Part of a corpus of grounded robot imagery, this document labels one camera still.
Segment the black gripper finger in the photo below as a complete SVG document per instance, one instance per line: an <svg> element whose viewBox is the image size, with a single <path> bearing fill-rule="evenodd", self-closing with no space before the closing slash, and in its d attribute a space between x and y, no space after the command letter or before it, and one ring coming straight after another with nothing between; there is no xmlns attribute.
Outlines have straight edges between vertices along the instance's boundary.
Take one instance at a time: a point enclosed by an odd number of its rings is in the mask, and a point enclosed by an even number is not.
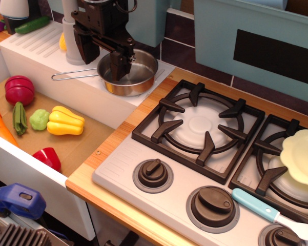
<svg viewBox="0 0 308 246"><path fill-rule="evenodd" d="M110 69L113 81L119 81L130 73L135 54L123 54L118 51L110 53Z"/></svg>
<svg viewBox="0 0 308 246"><path fill-rule="evenodd" d="M99 57L99 46L93 42L93 38L90 33L84 32L78 27L74 27L74 37L79 53L86 65Z"/></svg>

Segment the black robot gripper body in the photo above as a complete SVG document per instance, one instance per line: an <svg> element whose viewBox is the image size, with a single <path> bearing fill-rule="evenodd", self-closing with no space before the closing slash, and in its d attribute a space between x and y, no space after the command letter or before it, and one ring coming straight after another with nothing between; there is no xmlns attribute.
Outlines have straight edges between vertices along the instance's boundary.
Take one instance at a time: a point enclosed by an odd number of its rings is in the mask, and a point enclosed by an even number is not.
<svg viewBox="0 0 308 246"><path fill-rule="evenodd" d="M126 30L129 13L128 1L82 1L83 11L74 11L74 27L90 33L93 42L110 52L132 54L135 40Z"/></svg>

